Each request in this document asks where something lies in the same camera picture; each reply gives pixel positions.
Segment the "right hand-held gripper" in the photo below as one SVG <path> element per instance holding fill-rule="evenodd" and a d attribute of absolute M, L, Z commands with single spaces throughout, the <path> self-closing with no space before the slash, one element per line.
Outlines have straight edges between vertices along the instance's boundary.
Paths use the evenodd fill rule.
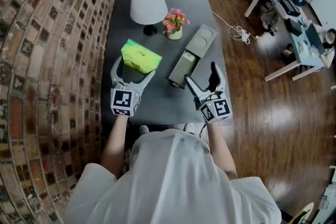
<path fill-rule="evenodd" d="M 232 116 L 224 92 L 226 80 L 223 72 L 215 62 L 211 62 L 211 71 L 208 90 L 202 90 L 193 78 L 185 75 L 186 85 L 194 96 L 196 110 L 202 113 L 206 123 L 214 123 Z"/>

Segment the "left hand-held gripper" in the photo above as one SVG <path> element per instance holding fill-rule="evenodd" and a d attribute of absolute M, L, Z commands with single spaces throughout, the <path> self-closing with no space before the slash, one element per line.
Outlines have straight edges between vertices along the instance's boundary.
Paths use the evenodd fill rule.
<path fill-rule="evenodd" d="M 122 79 L 123 58 L 119 56 L 114 62 L 110 75 L 112 80 L 111 88 L 111 110 L 114 115 L 134 116 L 140 102 L 143 90 L 154 77 L 156 70 L 145 74 L 137 82 L 124 83 Z"/>

